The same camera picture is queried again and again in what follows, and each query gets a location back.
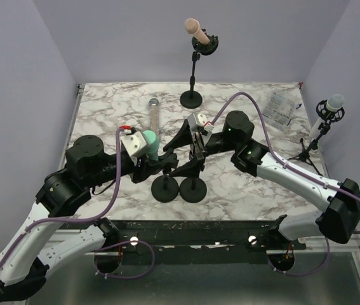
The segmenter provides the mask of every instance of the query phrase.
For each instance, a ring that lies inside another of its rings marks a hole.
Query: white marble surface
[[[177,133],[183,120],[191,113],[179,103],[181,93],[188,88],[187,83],[86,85],[70,145],[82,135],[93,134],[103,140],[106,153],[115,153],[116,128],[121,125],[131,125],[142,130],[148,129],[148,101],[156,97],[161,103],[160,140],[163,147]],[[260,107],[265,105],[274,90],[287,90],[296,98],[297,105],[302,103],[297,84],[197,84],[196,90],[204,98],[202,106],[197,110],[208,118],[213,118],[223,103],[239,91],[252,95]],[[216,123],[214,132],[222,129],[226,114],[236,109],[244,111],[254,122],[253,138],[265,144],[258,114],[245,97],[238,97],[230,104]],[[309,120],[303,105],[294,112],[294,117],[286,132],[268,127],[273,148],[287,158],[300,152],[299,139],[300,137],[308,139],[309,129]],[[178,149],[176,153],[180,165],[188,160],[187,148]],[[300,214],[315,209],[303,198],[273,182],[241,173],[230,162],[231,155],[231,152],[227,152],[207,158],[205,171],[200,177],[207,184],[208,194],[199,203],[184,202],[180,196],[170,203],[160,203],[152,197],[150,192],[152,181],[157,176],[151,176],[140,184],[133,184],[129,177],[123,177],[118,199],[107,215],[111,219],[271,220],[282,214]],[[316,153],[313,154],[312,160],[323,172],[321,161]],[[310,169],[310,166],[303,165],[303,167]],[[99,196],[94,196],[77,211],[77,216],[89,217],[103,210],[112,192],[113,188]]]

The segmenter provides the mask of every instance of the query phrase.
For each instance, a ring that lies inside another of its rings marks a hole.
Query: clear plastic bag
[[[267,124],[285,131],[295,110],[296,98],[285,91],[273,92],[262,114]]]

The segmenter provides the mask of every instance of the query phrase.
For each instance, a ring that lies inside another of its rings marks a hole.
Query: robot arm
[[[178,164],[172,151],[157,156],[156,143],[150,139],[147,132],[138,132],[134,128],[120,138],[123,143],[121,175],[130,175],[133,183]],[[44,222],[26,231],[33,223],[49,217],[67,220],[91,199],[91,188],[116,178],[116,155],[105,154],[102,141],[94,135],[77,139],[65,157],[65,168],[45,178],[25,222],[0,253],[0,262],[7,255],[0,266],[0,301],[29,298],[66,262],[99,249],[107,240],[109,244],[119,241],[117,229],[107,219],[97,220],[78,236],[45,249],[62,221]]]
[[[299,237],[324,235],[337,243],[349,241],[360,221],[360,203],[327,186],[343,189],[360,198],[357,183],[350,179],[342,183],[319,176],[288,163],[276,154],[284,162],[283,166],[267,146],[251,138],[255,126],[241,111],[228,113],[220,133],[210,134],[212,128],[209,124],[205,115],[192,114],[179,133],[164,147],[167,150],[190,144],[192,160],[171,172],[172,176],[198,177],[199,169],[194,166],[197,164],[195,159],[199,160],[198,167],[203,168],[201,162],[209,155],[234,151],[230,160],[237,169],[254,177],[273,181],[305,198],[317,208],[315,212],[281,217],[277,230],[283,238],[291,241]],[[291,168],[304,175],[297,174]],[[305,176],[321,180],[324,185],[316,184]]]
[[[121,137],[124,146],[121,175],[130,175],[133,183],[144,181],[161,170],[172,177],[198,177],[207,156],[234,151],[231,162],[240,171],[278,183],[303,196],[318,209],[297,216],[280,216],[265,229],[267,233],[263,234],[263,238],[266,240],[263,243],[259,241],[260,251],[265,251],[266,245],[277,248],[301,236],[323,234],[338,243],[348,242],[360,220],[360,203],[319,186],[279,164],[268,147],[251,138],[254,125],[245,113],[232,111],[226,117],[222,132],[212,134],[212,129],[205,116],[191,115],[164,147],[166,154],[163,156],[157,156],[150,138],[131,129],[130,134]],[[177,168],[178,160],[173,151],[185,145],[191,147],[192,160]],[[26,221],[0,253],[1,261],[13,242],[23,234],[23,240],[0,268],[0,301],[29,298],[45,284],[50,274],[66,262],[120,240],[118,230],[108,219],[99,219],[81,234],[51,248],[43,249],[61,222],[40,224],[26,234],[25,228],[40,219],[73,216],[81,205],[90,200],[92,187],[116,178],[116,155],[105,154],[103,143],[96,136],[77,139],[65,156],[65,168],[45,179]],[[342,184],[302,168],[300,171],[360,197],[357,184],[349,179]]]

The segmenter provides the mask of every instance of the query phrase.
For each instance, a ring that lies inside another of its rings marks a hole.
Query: black cable
[[[114,183],[116,182],[116,180],[112,180],[112,182],[108,185],[108,186],[106,186],[102,191],[100,191],[99,193],[96,193],[95,194],[95,186],[92,188],[92,195],[101,195],[102,193],[104,193],[108,188],[110,188],[111,186],[113,186],[114,185]]]

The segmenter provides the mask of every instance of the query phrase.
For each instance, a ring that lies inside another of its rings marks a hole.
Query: lavender wall
[[[346,115],[322,142],[326,166],[332,177],[360,184],[360,0],[351,0],[305,80],[303,97],[312,122],[316,104],[333,93],[346,97]]]
[[[0,1],[0,250],[56,170],[75,96],[34,3]]]
[[[199,19],[219,48],[197,81],[303,81],[349,0],[34,0],[82,83],[188,81]]]

